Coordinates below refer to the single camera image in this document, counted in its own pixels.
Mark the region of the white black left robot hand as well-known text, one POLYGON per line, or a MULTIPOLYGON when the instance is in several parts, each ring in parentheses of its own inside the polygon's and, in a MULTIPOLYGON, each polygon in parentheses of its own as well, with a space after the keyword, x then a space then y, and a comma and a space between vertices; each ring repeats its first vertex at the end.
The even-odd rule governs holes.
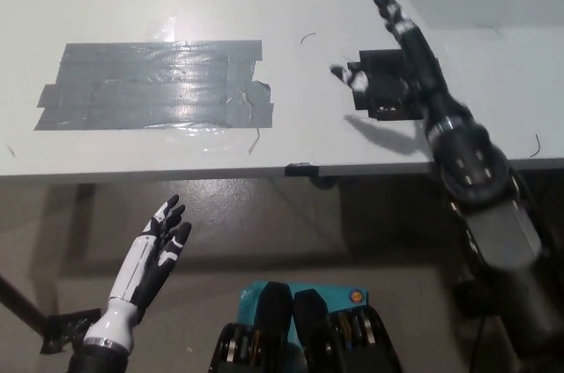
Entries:
POLYGON ((191 224, 182 220, 185 206, 173 195, 149 219, 122 261, 103 316, 85 334, 87 346, 107 347, 129 355, 133 331, 173 271, 191 224))

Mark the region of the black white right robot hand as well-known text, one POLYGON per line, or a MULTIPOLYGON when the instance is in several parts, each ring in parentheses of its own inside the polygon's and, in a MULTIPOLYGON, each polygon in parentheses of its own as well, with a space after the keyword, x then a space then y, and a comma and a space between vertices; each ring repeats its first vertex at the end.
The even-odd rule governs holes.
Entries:
POLYGON ((398 48, 362 50, 330 72, 352 91, 354 106, 377 121, 421 120, 428 138, 471 123, 450 94, 442 68, 417 23, 397 0, 373 0, 398 48))

